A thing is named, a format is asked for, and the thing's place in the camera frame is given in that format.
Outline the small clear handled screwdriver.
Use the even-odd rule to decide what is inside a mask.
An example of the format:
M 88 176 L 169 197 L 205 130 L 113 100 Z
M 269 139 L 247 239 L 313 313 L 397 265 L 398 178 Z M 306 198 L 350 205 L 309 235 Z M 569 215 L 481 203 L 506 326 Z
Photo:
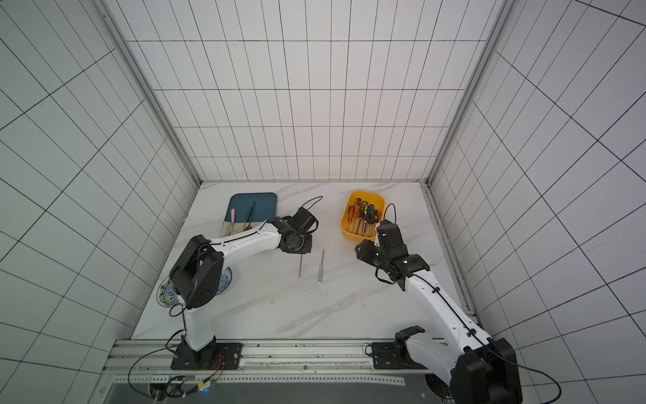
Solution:
M 321 262 L 320 262 L 318 273 L 317 273 L 317 284 L 318 284 L 318 286 L 321 286 L 323 284 L 324 273 L 325 273 L 325 253 L 326 253 L 326 250 L 323 249 L 322 252 L 321 252 Z

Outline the green black screwdriver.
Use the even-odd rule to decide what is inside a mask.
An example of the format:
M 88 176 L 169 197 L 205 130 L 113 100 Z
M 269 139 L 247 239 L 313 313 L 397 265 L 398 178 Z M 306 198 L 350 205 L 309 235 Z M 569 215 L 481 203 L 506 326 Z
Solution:
M 376 225 L 380 221 L 380 212 L 375 208 L 374 204 L 368 206 L 368 223 Z

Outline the black yellow phillips screwdriver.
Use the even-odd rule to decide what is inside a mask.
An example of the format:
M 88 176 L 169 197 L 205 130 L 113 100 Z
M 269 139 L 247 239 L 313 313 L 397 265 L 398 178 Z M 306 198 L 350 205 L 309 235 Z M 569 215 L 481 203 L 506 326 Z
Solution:
M 363 237 L 370 236 L 370 225 L 372 224 L 372 221 L 373 221 L 373 215 L 374 215 L 373 204 L 367 204 L 363 208 L 363 227 L 362 227 Z

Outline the large orange grey screwdriver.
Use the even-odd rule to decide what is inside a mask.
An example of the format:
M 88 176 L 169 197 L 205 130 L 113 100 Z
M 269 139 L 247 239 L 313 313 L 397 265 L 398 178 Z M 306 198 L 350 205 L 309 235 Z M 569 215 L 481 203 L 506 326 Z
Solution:
M 357 233 L 358 222 L 360 222 L 359 217 L 360 217 L 361 210 L 362 210 L 361 204 L 362 204 L 362 200 L 360 198 L 356 198 L 355 199 L 355 204 L 354 204 L 354 207 L 353 207 L 353 221 L 352 221 L 351 227 L 349 228 L 349 230 L 351 231 L 352 234 Z

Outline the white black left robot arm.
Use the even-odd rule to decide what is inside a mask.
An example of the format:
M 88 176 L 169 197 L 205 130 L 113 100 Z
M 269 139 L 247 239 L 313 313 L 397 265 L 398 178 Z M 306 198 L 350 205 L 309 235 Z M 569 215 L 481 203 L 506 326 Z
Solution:
M 297 215 L 276 216 L 233 236 L 191 238 L 163 283 L 173 299 L 169 316 L 183 319 L 183 336 L 174 349 L 172 368 L 213 369 L 219 355 L 224 357 L 225 368 L 237 368 L 236 356 L 242 345 L 217 344 L 207 309 L 230 287 L 233 264 L 276 248 L 286 254 L 308 254 L 318 224 L 316 217 L 300 210 Z

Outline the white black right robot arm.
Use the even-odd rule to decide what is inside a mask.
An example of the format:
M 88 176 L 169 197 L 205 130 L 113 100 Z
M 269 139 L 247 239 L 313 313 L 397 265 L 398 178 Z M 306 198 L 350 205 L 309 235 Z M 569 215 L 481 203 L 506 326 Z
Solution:
M 431 267 L 406 247 L 386 249 L 365 240 L 355 247 L 358 260 L 383 270 L 425 311 L 442 334 L 439 343 L 418 326 L 395 336 L 399 360 L 418 364 L 450 389 L 457 403 L 521 403 L 523 392 L 516 352 L 494 340 L 448 296 Z

